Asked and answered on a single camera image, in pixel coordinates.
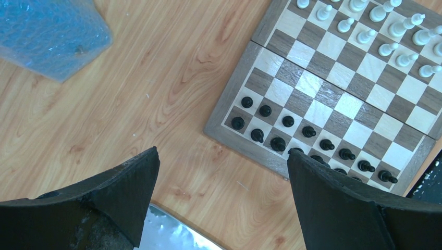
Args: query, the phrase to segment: chessboard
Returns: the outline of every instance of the chessboard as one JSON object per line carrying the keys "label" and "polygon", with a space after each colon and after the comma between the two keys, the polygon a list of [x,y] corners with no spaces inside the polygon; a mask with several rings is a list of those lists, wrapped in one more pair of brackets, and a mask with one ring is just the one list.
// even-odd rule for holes
{"label": "chessboard", "polygon": [[[442,24],[441,16],[414,3],[403,3],[372,22],[371,9],[386,1],[369,1],[351,12],[350,0],[274,0],[249,42],[221,95],[205,133],[237,152],[288,178],[290,150],[386,192],[403,195],[442,134],[442,72],[422,78],[423,65],[440,65],[433,48],[413,34]],[[316,18],[331,5],[330,16]],[[392,37],[388,27],[413,14],[422,25]],[[345,33],[338,23],[352,17]],[[358,43],[359,33],[375,36]],[[382,44],[398,43],[389,56]],[[399,55],[419,54],[399,67]]]}

